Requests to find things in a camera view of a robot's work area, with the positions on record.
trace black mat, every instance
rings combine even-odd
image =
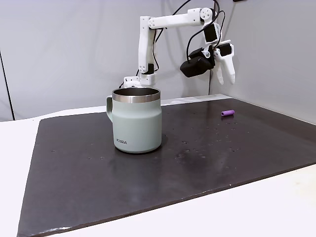
[[[235,116],[221,119],[230,109]],[[162,112],[162,146],[144,155],[115,149],[105,113],[42,120],[18,236],[83,228],[316,162],[316,126],[245,102]]]

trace white wall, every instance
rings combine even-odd
[[[6,91],[2,64],[0,61],[0,122],[12,120],[9,98]]]
[[[0,0],[0,46],[17,119],[105,105],[138,68],[139,17],[172,14],[184,0]],[[179,13],[212,7],[194,0]],[[208,94],[209,73],[180,72],[199,27],[168,29],[156,47],[162,98]],[[202,45],[202,35],[190,50]]]
[[[220,86],[214,77],[211,93],[316,123],[316,1],[219,3],[227,11],[226,24],[232,16],[225,39],[235,46],[236,83]]]

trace sage green mug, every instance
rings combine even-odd
[[[147,87],[116,89],[107,97],[114,145],[123,152],[145,153],[161,145],[160,90]]]

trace stainless steel rim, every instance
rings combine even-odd
[[[115,101],[123,103],[146,103],[160,99],[160,90],[148,87],[127,87],[112,92]]]

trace purple cylinder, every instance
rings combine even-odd
[[[233,115],[235,113],[234,110],[227,110],[222,112],[222,117]]]

